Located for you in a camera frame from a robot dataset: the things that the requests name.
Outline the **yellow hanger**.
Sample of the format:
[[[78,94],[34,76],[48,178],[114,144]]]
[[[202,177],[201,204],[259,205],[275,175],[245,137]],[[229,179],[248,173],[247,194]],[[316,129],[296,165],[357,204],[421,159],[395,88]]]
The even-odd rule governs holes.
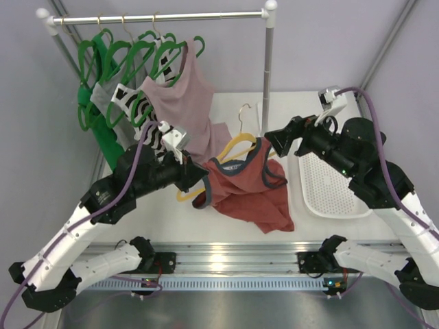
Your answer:
[[[240,122],[239,133],[225,146],[223,151],[216,157],[216,159],[219,160],[219,162],[221,164],[225,163],[226,161],[229,161],[229,160],[235,160],[236,158],[248,153],[249,151],[252,151],[255,148],[255,146],[251,146],[251,147],[239,152],[238,154],[235,154],[234,156],[226,158],[226,156],[230,153],[230,151],[234,147],[236,147],[239,143],[249,142],[249,143],[255,144],[257,141],[256,136],[254,136],[253,134],[248,133],[248,132],[243,132],[244,122],[241,118],[241,113],[242,113],[242,110],[244,108],[252,109],[252,106],[249,103],[245,103],[242,107],[240,107],[239,112],[238,112],[238,120]],[[183,194],[182,192],[179,191],[176,193],[176,200],[178,202],[188,201],[191,198],[198,196],[200,193],[205,192],[205,190],[206,189],[204,187],[202,187],[194,192],[190,192],[187,194]]]

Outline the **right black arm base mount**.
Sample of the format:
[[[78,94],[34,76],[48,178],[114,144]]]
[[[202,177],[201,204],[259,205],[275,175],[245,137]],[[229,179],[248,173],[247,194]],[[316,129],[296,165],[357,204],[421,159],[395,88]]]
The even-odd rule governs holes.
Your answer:
[[[322,252],[298,252],[299,271],[308,274],[340,273],[341,267],[332,254]]]

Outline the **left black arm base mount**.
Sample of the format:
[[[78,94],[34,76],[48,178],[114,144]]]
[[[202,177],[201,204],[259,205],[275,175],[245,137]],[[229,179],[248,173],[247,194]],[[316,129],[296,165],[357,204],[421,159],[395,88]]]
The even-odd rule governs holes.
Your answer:
[[[141,274],[172,274],[176,268],[175,252],[158,252],[150,264],[139,267],[136,272]]]

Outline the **red tank top blue trim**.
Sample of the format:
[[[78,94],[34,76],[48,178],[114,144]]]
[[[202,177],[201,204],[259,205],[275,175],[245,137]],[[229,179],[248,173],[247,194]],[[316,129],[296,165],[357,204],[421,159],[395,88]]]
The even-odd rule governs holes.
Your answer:
[[[264,234],[293,232],[288,180],[282,165],[269,158],[270,149],[266,138],[257,138],[243,160],[205,162],[203,167],[209,170],[202,179],[205,191],[192,200],[192,206],[198,210],[211,206],[227,217],[255,224]]]

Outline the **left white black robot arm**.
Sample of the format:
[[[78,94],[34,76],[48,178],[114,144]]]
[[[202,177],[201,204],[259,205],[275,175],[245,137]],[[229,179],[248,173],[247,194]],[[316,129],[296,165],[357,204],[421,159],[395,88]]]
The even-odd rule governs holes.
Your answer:
[[[24,289],[21,297],[26,307],[52,313],[101,280],[151,270],[156,252],[141,236],[89,260],[79,261],[78,256],[135,210],[138,198],[169,185],[188,191],[208,173],[187,151],[182,161],[170,151],[158,160],[147,145],[128,148],[113,172],[92,184],[55,237],[33,258],[10,266],[13,281]]]

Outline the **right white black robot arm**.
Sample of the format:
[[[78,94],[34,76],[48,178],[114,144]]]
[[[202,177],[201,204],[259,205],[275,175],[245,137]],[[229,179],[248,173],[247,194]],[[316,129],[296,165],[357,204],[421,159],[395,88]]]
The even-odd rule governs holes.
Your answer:
[[[295,156],[314,154],[347,178],[353,194],[384,220],[409,255],[380,252],[334,234],[322,242],[318,251],[300,256],[301,272],[352,269],[396,287],[421,309],[438,310],[437,227],[424,212],[404,171],[380,159],[385,134],[361,117],[347,120],[339,133],[329,129],[336,123],[334,118],[329,123],[318,123],[315,116],[297,116],[264,137],[280,157],[285,157],[298,139]]]

